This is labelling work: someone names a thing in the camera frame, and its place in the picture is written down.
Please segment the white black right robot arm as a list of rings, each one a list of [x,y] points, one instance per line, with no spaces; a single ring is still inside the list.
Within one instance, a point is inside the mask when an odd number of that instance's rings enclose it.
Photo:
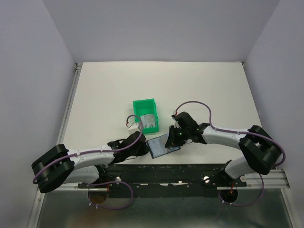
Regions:
[[[263,128],[253,125],[248,130],[213,128],[209,123],[197,124],[187,113],[173,116],[174,125],[169,127],[169,136],[165,148],[181,147],[188,140],[201,144],[219,144],[242,151],[243,156],[229,160],[221,168],[217,179],[224,186],[229,186],[237,178],[256,172],[267,175],[274,167],[282,149]]]

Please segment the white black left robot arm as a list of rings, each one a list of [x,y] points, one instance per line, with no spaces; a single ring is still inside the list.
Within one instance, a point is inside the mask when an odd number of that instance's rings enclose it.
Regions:
[[[32,182],[41,193],[74,182],[91,183],[99,188],[105,183],[105,175],[98,171],[97,166],[120,163],[129,157],[144,156],[148,152],[146,138],[139,131],[126,139],[111,141],[92,149],[72,150],[64,144],[58,144],[32,163]]]

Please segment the green plastic bin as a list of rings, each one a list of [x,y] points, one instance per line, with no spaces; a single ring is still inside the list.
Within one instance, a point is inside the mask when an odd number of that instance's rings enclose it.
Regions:
[[[143,123],[143,134],[157,133],[159,131],[156,102],[153,98],[133,101],[133,112],[140,117]]]

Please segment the blue leather card holder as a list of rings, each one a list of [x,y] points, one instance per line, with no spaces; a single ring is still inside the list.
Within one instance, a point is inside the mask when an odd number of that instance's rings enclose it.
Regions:
[[[152,138],[146,142],[150,150],[150,155],[153,159],[166,155],[165,143],[168,139],[168,133],[159,137]]]

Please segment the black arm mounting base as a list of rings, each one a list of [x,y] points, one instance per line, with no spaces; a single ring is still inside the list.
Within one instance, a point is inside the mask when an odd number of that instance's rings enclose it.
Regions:
[[[218,179],[223,164],[114,164],[98,167],[99,178],[93,186],[79,183],[79,188],[102,188],[110,198],[177,198],[217,197],[217,189],[245,187],[240,179],[222,182]]]

